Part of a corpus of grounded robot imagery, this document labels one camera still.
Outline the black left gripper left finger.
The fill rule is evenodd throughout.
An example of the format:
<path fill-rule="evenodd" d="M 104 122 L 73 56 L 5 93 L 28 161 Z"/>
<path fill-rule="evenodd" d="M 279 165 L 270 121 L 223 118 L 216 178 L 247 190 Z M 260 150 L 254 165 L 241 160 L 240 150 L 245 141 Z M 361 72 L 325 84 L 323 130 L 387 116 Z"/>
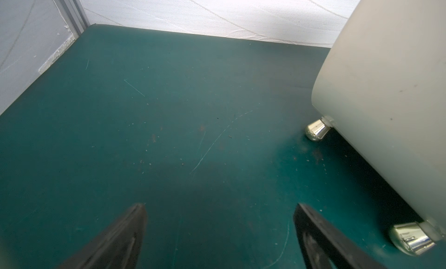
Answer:
<path fill-rule="evenodd" d="M 134 269 L 141 252 L 146 224 L 145 205 L 132 205 L 58 268 Z"/>

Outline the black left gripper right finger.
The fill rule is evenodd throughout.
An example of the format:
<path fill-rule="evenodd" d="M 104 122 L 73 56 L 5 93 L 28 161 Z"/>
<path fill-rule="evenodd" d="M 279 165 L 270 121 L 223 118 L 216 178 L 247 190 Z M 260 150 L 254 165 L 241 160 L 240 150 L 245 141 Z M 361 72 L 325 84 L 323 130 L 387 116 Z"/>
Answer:
<path fill-rule="evenodd" d="M 385 268 L 311 206 L 298 204 L 293 214 L 293 222 L 308 269 Z"/>

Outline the cream round drawer cabinet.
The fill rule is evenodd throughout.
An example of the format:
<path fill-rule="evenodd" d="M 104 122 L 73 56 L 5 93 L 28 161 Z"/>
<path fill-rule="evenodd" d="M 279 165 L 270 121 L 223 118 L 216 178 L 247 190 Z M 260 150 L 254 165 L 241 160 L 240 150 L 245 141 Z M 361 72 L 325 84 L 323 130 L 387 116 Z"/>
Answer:
<path fill-rule="evenodd" d="M 312 104 L 439 233 L 446 231 L 446 0 L 361 0 Z"/>

